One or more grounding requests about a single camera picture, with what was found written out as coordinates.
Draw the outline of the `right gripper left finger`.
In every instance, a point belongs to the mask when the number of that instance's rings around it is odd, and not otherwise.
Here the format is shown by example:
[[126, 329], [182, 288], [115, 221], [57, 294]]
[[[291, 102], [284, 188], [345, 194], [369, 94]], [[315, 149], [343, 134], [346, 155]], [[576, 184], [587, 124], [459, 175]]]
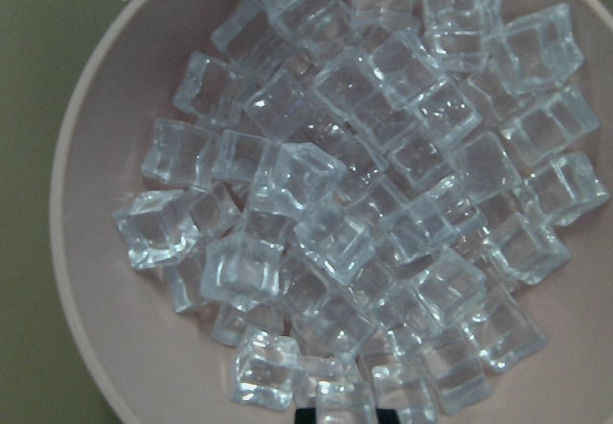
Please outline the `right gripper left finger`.
[[294, 413], [294, 424], [316, 424], [317, 415], [316, 409], [310, 408], [298, 408]]

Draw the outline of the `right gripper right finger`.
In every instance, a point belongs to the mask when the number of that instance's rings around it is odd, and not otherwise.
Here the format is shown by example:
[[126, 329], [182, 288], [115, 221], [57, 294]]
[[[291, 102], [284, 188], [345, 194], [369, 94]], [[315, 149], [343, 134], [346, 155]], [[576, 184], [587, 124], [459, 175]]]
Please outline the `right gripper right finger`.
[[378, 424], [398, 424], [398, 414], [394, 409], [381, 409], [375, 410]]

